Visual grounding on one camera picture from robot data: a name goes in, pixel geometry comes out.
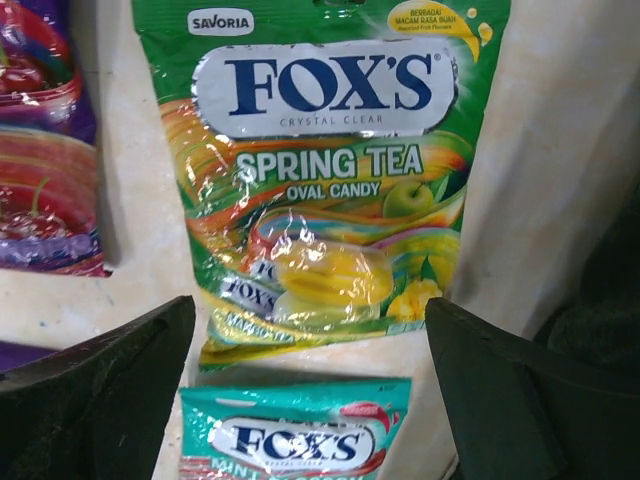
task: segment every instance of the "white surface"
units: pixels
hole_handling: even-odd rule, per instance
[[[0,273],[0,338],[59,348],[177,295],[198,299],[129,0],[77,1],[76,8],[80,49],[102,115],[101,208],[117,268],[107,281]],[[640,166],[638,18],[637,0],[513,0],[454,289],[454,300],[510,331],[533,331],[571,288]],[[195,372],[204,322],[200,312],[185,382]],[[383,480],[437,480],[450,465],[453,443],[424,333],[262,363],[412,376],[411,413]],[[180,430],[176,407],[156,480],[176,478]]]

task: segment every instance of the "green apple illustration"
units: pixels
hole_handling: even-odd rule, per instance
[[[431,189],[417,180],[405,180],[394,186],[382,205],[384,218],[397,218],[426,212],[433,206]]]

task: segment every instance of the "fox's mint candy bag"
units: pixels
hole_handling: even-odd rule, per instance
[[[133,0],[211,311],[201,364],[424,328],[510,0]]]
[[[374,480],[410,380],[181,390],[180,480]]]

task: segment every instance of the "purple candy bag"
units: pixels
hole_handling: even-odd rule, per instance
[[[96,120],[68,0],[0,0],[0,267],[105,277]]]
[[[56,353],[46,348],[0,342],[0,373],[35,362]]]

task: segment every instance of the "plastic packaging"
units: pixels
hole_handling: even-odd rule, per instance
[[[201,367],[424,328],[509,0],[133,0],[211,310]]]
[[[107,276],[96,122],[67,0],[0,2],[0,267]]]
[[[180,480],[374,480],[410,380],[185,388]]]
[[[54,350],[48,348],[0,341],[0,373],[35,362],[54,353]]]

